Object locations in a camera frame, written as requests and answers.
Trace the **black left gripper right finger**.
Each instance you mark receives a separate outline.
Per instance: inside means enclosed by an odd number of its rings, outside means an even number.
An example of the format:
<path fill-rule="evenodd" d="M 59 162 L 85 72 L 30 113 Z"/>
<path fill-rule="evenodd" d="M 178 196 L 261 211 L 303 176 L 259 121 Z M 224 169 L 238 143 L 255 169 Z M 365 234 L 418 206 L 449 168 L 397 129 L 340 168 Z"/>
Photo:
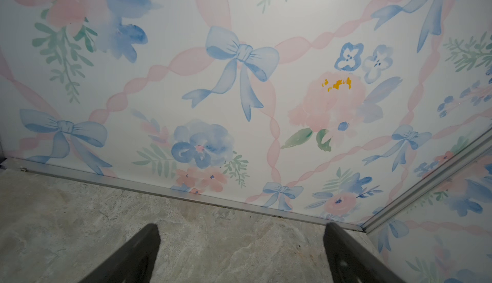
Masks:
<path fill-rule="evenodd" d="M 335 283 L 404 282 L 336 223 L 325 226 L 323 244 Z"/>

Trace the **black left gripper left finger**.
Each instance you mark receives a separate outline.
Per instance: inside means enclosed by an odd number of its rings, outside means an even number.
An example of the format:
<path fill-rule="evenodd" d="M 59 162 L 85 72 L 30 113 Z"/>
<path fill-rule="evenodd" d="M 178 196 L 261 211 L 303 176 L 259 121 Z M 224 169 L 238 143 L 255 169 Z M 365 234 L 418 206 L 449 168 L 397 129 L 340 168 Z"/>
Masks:
<path fill-rule="evenodd" d="M 147 224 L 81 283 L 149 282 L 161 238 L 156 224 Z"/>

